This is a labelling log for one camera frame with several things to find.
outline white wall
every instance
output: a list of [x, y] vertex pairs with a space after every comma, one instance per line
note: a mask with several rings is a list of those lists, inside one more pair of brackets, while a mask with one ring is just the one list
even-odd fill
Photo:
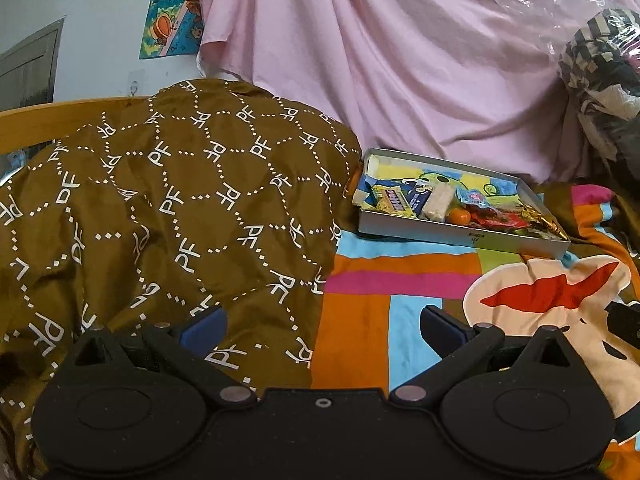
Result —
[[142, 93], [200, 77], [195, 56], [139, 60], [149, 0], [0, 0], [0, 53], [65, 18], [55, 101], [126, 95], [144, 69]]

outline colorful blanket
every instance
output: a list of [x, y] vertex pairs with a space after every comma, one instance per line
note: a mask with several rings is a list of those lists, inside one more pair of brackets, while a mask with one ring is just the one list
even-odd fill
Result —
[[312, 386], [388, 392], [438, 362], [420, 335], [427, 304], [509, 335], [558, 325], [616, 416], [624, 444], [611, 444], [602, 468], [612, 478], [637, 479], [640, 351], [609, 332], [607, 308], [638, 304], [638, 254], [623, 234], [638, 236], [638, 216], [600, 186], [554, 184], [539, 192], [572, 237], [562, 261], [343, 232], [324, 288]]

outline red wrapper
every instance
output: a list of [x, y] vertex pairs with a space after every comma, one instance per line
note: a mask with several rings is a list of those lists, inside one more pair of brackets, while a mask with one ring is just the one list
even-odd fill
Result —
[[474, 212], [471, 213], [471, 219], [489, 231], [515, 231], [529, 226], [529, 223], [516, 213], [499, 212], [495, 215], [485, 216]]

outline electrical outlet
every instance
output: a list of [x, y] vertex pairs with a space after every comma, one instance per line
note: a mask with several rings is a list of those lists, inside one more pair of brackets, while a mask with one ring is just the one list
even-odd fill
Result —
[[145, 95], [145, 80], [145, 70], [129, 72], [129, 79], [127, 80], [127, 96], [134, 97]]

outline pink blanket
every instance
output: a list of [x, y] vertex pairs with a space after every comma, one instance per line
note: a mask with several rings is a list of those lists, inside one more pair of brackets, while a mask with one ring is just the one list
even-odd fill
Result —
[[363, 149], [537, 182], [581, 170], [583, 136], [555, 66], [494, 0], [202, 0], [202, 10], [205, 66], [323, 110]]

